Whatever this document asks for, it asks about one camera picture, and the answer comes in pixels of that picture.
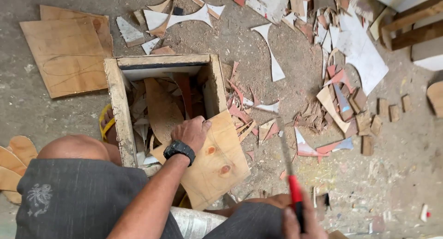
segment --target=concrete floor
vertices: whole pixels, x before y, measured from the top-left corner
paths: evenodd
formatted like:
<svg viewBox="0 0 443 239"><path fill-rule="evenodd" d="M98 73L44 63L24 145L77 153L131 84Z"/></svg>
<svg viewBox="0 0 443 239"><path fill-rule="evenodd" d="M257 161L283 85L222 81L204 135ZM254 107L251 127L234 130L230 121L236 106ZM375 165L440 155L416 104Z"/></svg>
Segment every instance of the concrete floor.
<svg viewBox="0 0 443 239"><path fill-rule="evenodd" d="M164 0L0 0L0 145L6 146L17 134L31 138L40 150L51 140L66 134L87 134L99 138L97 114L109 103L106 91L52 100L47 94L29 47L19 27L20 21L39 20L39 4L53 5L83 12L109 15L114 37L115 55L143 55L140 46L127 48L120 37L115 18L130 20L133 10ZM267 21L233 0L205 0L213 5L225 4L220 20L213 20L214 29L202 22L184 22L168 29L165 40L177 53L216 53L224 63L237 68L239 82L251 86L256 96L266 104L281 100L281 114L290 122L297 112L304 111L307 101L314 100L321 80L322 53L311 47L301 32L285 24L272 26L269 42L286 74L284 80L273 83L269 50L263 38L249 29ZM198 6L190 0L179 0L185 14ZM429 108L426 88L435 73L414 66L407 50L386 52L375 43L390 71L369 96L368 108L376 112L377 98L387 98L390 104L401 105L401 97L411 95L414 110L401 114L401 120L390 123L384 119L376 139L374 155L360 154L361 139L354 136L354 150L338 151L320 164L314 158L295 160L300 181L307 187L321 186L321 192L331 195L332 211L322 224L329 230L350 233L349 238L400 238L421 234L442 234L443 120L438 120ZM357 73L350 65L346 69L354 86L360 85ZM258 124L275 115L254 110ZM308 144L318 147L342 139L337 127L321 135L301 129ZM295 141L288 131L289 143ZM258 190L273 194L287 192L285 181L279 180L284 164L280 159L277 138L258 148L257 138L248 136L244 151L255 150L255 161L248 158L252 176L232 192L244 199L257 197ZM419 219L423 203L427 203L432 218L424 224ZM17 206L0 195L0 238L15 235ZM367 235L369 223L374 234Z"/></svg>

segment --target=black wristwatch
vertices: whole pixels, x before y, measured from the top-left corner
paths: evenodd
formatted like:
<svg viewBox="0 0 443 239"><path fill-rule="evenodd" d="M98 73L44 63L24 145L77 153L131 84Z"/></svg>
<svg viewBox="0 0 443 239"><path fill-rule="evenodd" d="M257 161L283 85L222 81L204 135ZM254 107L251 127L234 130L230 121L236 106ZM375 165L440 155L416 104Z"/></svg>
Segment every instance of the black wristwatch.
<svg viewBox="0 0 443 239"><path fill-rule="evenodd" d="M188 145L186 145L181 140L174 140L163 152L163 156L168 160L170 157L174 156L175 154L181 153L183 155L186 155L191 162L189 163L188 167L192 165L195 159L195 153L194 150L191 149Z"/></svg>

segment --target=wooden box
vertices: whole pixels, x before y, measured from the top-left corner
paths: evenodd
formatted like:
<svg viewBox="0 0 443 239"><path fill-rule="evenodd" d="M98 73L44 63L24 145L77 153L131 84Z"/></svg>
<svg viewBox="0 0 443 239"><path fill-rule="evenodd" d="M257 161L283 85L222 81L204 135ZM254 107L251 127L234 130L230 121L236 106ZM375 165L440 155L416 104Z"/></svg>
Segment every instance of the wooden box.
<svg viewBox="0 0 443 239"><path fill-rule="evenodd" d="M165 72L186 72L190 76L197 75L197 81L202 83L207 118L227 109L218 55L149 55L108 58L105 59L105 72L114 109L120 155L125 167L139 167L126 94L126 91L131 91L130 81L143 80L148 77L166 77Z"/></svg>

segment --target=dark shorts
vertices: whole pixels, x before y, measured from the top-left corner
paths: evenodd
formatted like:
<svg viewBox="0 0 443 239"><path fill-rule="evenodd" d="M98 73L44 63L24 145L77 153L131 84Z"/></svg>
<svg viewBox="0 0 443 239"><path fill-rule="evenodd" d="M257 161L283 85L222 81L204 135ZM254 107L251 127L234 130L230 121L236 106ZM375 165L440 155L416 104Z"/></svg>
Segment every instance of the dark shorts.
<svg viewBox="0 0 443 239"><path fill-rule="evenodd" d="M19 182L17 239L104 239L148 178L144 171L86 159L34 159ZM163 239L183 239L169 213ZM281 210L244 202L205 239L283 238Z"/></svg>

